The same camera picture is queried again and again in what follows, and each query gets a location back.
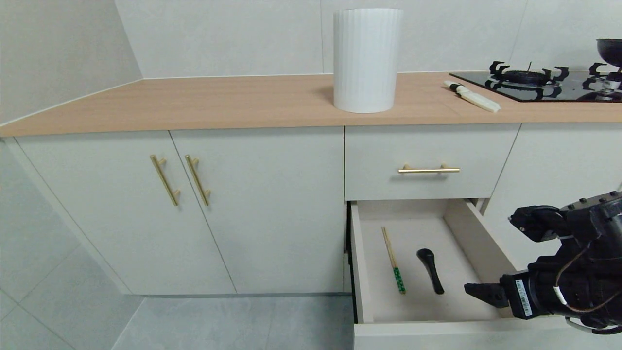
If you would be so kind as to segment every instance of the chopstick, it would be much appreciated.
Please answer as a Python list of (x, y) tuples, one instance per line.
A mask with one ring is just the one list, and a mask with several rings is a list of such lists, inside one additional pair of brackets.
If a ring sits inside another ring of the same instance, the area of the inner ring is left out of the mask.
[(395, 262), (395, 256), (393, 256), (393, 249), (391, 248), (391, 241), (389, 240), (389, 236), (387, 235), (387, 229), (383, 226), (383, 236), (384, 243), (387, 246), (387, 252), (389, 252), (389, 259), (391, 261), (391, 267), (393, 268), (393, 274), (395, 275), (395, 281), (397, 282), (397, 289), (399, 289), (400, 294), (406, 294), (406, 287), (404, 287), (404, 282), (402, 281), (402, 275), (399, 273), (399, 268), (397, 267), (397, 263)]

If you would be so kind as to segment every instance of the gas stove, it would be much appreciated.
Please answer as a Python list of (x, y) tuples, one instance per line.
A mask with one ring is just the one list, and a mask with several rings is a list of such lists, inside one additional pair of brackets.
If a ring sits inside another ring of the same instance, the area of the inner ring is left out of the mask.
[(519, 102), (622, 102), (622, 69), (599, 72), (594, 63), (588, 72), (554, 67), (508, 70), (505, 62), (494, 61), (490, 72), (458, 72), (450, 75), (474, 83)]

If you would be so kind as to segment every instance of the gold drawer handle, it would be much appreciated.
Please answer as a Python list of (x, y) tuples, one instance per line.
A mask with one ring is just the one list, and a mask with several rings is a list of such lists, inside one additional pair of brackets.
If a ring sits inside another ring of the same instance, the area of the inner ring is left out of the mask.
[(188, 168), (190, 168), (190, 172), (192, 173), (192, 177), (194, 177), (195, 184), (197, 184), (198, 191), (201, 193), (201, 198), (203, 198), (203, 203), (206, 206), (210, 205), (210, 202), (207, 200), (207, 197), (210, 196), (211, 191), (208, 189), (203, 189), (203, 185), (201, 185), (201, 180), (198, 178), (197, 170), (195, 166), (198, 164), (198, 158), (192, 159), (189, 154), (186, 154), (186, 162), (188, 162)]
[(160, 180), (162, 180), (162, 184), (164, 184), (166, 191), (169, 193), (170, 200), (173, 202), (173, 205), (177, 207), (179, 205), (179, 203), (177, 202), (177, 196), (179, 196), (180, 191), (177, 189), (175, 190), (175, 192), (173, 192), (173, 190), (170, 189), (169, 182), (168, 180), (166, 180), (166, 176), (164, 175), (164, 172), (162, 172), (162, 168), (161, 168), (161, 166), (166, 164), (166, 158), (157, 160), (154, 154), (152, 154), (150, 158), (151, 158), (151, 162), (154, 164), (154, 167), (156, 168), (155, 171), (157, 171), (157, 174), (160, 176)]
[(443, 163), (438, 169), (412, 169), (408, 164), (405, 164), (402, 169), (398, 169), (399, 174), (433, 174), (433, 173), (459, 173), (460, 168), (448, 168)]

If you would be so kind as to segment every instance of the wooden countertop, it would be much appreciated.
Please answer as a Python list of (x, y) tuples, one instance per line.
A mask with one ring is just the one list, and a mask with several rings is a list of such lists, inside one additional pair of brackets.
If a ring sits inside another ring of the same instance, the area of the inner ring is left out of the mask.
[[(456, 80), (501, 105), (484, 111), (447, 90)], [(0, 127), (0, 136), (295, 126), (622, 122), (619, 103), (521, 103), (448, 73), (400, 73), (395, 106), (356, 114), (332, 105), (332, 75), (141, 80)]]

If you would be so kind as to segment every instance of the black spoon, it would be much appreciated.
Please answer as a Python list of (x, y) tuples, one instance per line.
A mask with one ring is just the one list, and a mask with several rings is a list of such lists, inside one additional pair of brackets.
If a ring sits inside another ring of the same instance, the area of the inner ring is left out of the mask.
[(417, 251), (417, 256), (424, 263), (425, 267), (430, 274), (430, 278), (432, 279), (432, 286), (434, 286), (434, 292), (436, 294), (443, 294), (445, 290), (443, 289), (443, 285), (440, 284), (439, 275), (436, 272), (436, 265), (434, 264), (434, 253), (428, 248), (419, 249)]

